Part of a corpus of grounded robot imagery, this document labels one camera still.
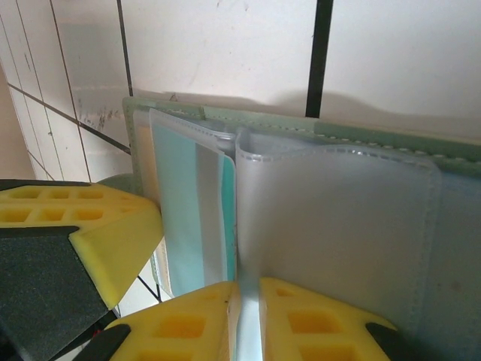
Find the grout line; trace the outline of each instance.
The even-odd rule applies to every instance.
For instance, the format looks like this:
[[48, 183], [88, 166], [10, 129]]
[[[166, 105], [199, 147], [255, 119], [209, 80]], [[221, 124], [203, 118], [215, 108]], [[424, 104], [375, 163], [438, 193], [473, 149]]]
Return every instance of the grout line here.
[[322, 87], [328, 55], [333, 2], [334, 0], [317, 0], [313, 49], [310, 57], [309, 86], [307, 88], [306, 117], [319, 118], [321, 113]]
[[[78, 120], [77, 109], [75, 108], [75, 102], [74, 102], [74, 94], [72, 93], [72, 87], [71, 87], [71, 84], [70, 84], [70, 77], [68, 76], [67, 63], [65, 62], [65, 55], [63, 53], [62, 41], [60, 40], [59, 26], [57, 24], [57, 17], [55, 15], [55, 10], [53, 8], [52, 0], [50, 0], [50, 7], [52, 8], [53, 23], [55, 24], [55, 30], [57, 32], [57, 38], [59, 40], [60, 53], [62, 54], [63, 68], [65, 69], [65, 76], [67, 77], [68, 91], [70, 92], [70, 99], [72, 101], [72, 108], [74, 109], [75, 119]], [[90, 177], [89, 163], [87, 162], [87, 155], [85, 153], [85, 146], [83, 145], [82, 132], [80, 131], [80, 126], [78, 125], [78, 122], [77, 122], [77, 130], [78, 130], [78, 135], [80, 137], [80, 144], [82, 145], [83, 159], [85, 160], [87, 175], [89, 176], [89, 181], [92, 182], [92, 178]]]
[[36, 163], [45, 171], [45, 173], [47, 173], [47, 175], [48, 175], [50, 178], [54, 179], [54, 178], [50, 175], [50, 173], [48, 172], [48, 170], [46, 170], [45, 167], [44, 167], [42, 164], [40, 164], [40, 162], [37, 160], [37, 158], [35, 158], [35, 156], [34, 156], [32, 153], [30, 153], [30, 150], [27, 149], [27, 152], [28, 152], [29, 155], [33, 158], [33, 160], [36, 161]]
[[[2, 19], [2, 16], [0, 14], [0, 21], [2, 22], [2, 28], [3, 28], [3, 31], [5, 33], [5, 39], [7, 39], [7, 45], [8, 45], [8, 49], [10, 50], [10, 55], [12, 57], [12, 62], [14, 62], [14, 67], [15, 67], [15, 72], [17, 73], [17, 78], [18, 78], [18, 84], [20, 85], [20, 88], [22, 88], [22, 81], [20, 80], [20, 75], [18, 74], [18, 69], [17, 69], [17, 64], [15, 63], [15, 58], [14, 58], [14, 52], [12, 51], [12, 48], [10, 46], [10, 42], [8, 40], [8, 35], [7, 35], [7, 29], [5, 28], [5, 24], [3, 23], [3, 19]], [[32, 123], [32, 116], [30, 115], [30, 110], [29, 110], [29, 106], [27, 105], [27, 100], [25, 98], [25, 93], [23, 92], [22, 89], [18, 89], [15, 87], [15, 89], [19, 90], [22, 94], [23, 94], [23, 101], [25, 102], [25, 108], [27, 110], [27, 113], [29, 115], [29, 119], [30, 119], [30, 126], [32, 127], [32, 131], [33, 131], [33, 136], [35, 137], [35, 143], [37, 143], [37, 148], [38, 148], [38, 153], [40, 154], [40, 159], [42, 161], [42, 163], [44, 162], [44, 158], [42, 156], [42, 152], [40, 151], [40, 144], [38, 143], [38, 139], [37, 139], [37, 134], [35, 133], [35, 129], [33, 127], [33, 123]], [[20, 122], [20, 118], [18, 116], [18, 110], [17, 110], [17, 106], [15, 105], [14, 103], [14, 107], [15, 107], [15, 112], [17, 113], [17, 120], [19, 122], [19, 125], [20, 125], [20, 128], [22, 128], [22, 125], [21, 125], [21, 122]]]
[[[22, 23], [23, 34], [25, 35], [25, 40], [26, 40], [27, 47], [28, 47], [29, 53], [30, 53], [30, 59], [32, 60], [32, 67], [33, 67], [33, 72], [35, 73], [35, 79], [37, 79], [38, 91], [40, 92], [40, 97], [42, 98], [42, 101], [44, 101], [44, 95], [42, 94], [42, 88], [40, 86], [40, 81], [38, 80], [37, 69], [35, 67], [35, 60], [33, 59], [32, 50], [30, 49], [29, 37], [27, 36], [27, 31], [25, 30], [25, 25], [23, 24], [22, 12], [20, 11], [20, 6], [18, 5], [18, 0], [15, 0], [15, 3], [17, 4], [18, 15], [20, 16], [20, 22]], [[57, 155], [57, 162], [59, 164], [60, 174], [62, 175], [62, 180], [64, 180], [62, 164], [60, 164], [59, 152], [57, 151], [57, 146], [55, 144], [55, 137], [52, 136], [52, 134], [53, 134], [52, 133], [52, 126], [50, 125], [50, 119], [48, 117], [47, 109], [45, 107], [44, 107], [44, 112], [45, 112], [45, 117], [47, 117], [49, 136], [52, 138], [53, 149], [55, 149], [55, 154]]]
[[158, 296], [156, 295], [156, 293], [152, 291], [152, 289], [151, 289], [151, 288], [149, 287], [149, 285], [142, 279], [141, 276], [137, 276], [137, 278], [138, 278], [138, 280], [145, 286], [145, 288], [147, 288], [147, 290], [152, 294], [152, 296], [154, 296], [154, 298], [155, 298], [159, 303], [162, 302], [162, 301], [160, 300], [160, 297], [158, 297]]
[[31, 94], [28, 94], [26, 92], [24, 92], [23, 90], [17, 88], [16, 86], [14, 86], [13, 84], [10, 84], [8, 83], [8, 86], [11, 87], [12, 89], [15, 89], [16, 91], [18, 92], [21, 92], [23, 95], [29, 97], [30, 99], [32, 100], [35, 100], [36, 102], [42, 104], [45, 108], [47, 109], [50, 109], [51, 111], [53, 111], [54, 113], [57, 113], [58, 115], [61, 115], [62, 117], [64, 117], [66, 120], [70, 120], [72, 123], [74, 124], [77, 124], [80, 128], [83, 128], [85, 129], [87, 132], [90, 132], [92, 133], [93, 135], [96, 135], [97, 137], [99, 137], [100, 139], [106, 141], [108, 144], [110, 145], [113, 145], [115, 148], [117, 149], [120, 149], [121, 151], [127, 153], [127, 154], [130, 154], [130, 148], [123, 145], [122, 143], [119, 143], [118, 141], [116, 141], [115, 139], [112, 139], [110, 137], [108, 137], [107, 135], [103, 134], [103, 133], [100, 133], [97, 129], [94, 129], [82, 122], [79, 122], [78, 120], [76, 120], [75, 118], [73, 118], [72, 116], [68, 115], [68, 114], [65, 114], [63, 111], [60, 111], [56, 108], [54, 108], [53, 106], [51, 105], [48, 105], [47, 103], [41, 101], [40, 99], [34, 97], [33, 95]]
[[127, 51], [126, 28], [123, 22], [122, 0], [117, 0], [117, 9], [119, 10], [120, 35], [122, 37], [123, 58], [126, 63], [127, 85], [129, 86], [129, 95], [134, 96], [132, 89], [132, 77], [130, 74], [129, 52]]

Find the yellow foam block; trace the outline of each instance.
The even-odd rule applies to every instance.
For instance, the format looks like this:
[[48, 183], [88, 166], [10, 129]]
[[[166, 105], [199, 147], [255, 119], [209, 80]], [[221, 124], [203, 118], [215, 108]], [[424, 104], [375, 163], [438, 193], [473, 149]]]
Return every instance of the yellow foam block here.
[[110, 361], [229, 361], [234, 355], [241, 295], [221, 282], [113, 322], [127, 339]]
[[274, 278], [261, 279], [264, 361], [389, 361], [366, 330], [388, 321]]
[[163, 236], [149, 200], [100, 184], [35, 185], [0, 192], [0, 228], [78, 226], [70, 242], [112, 309]]

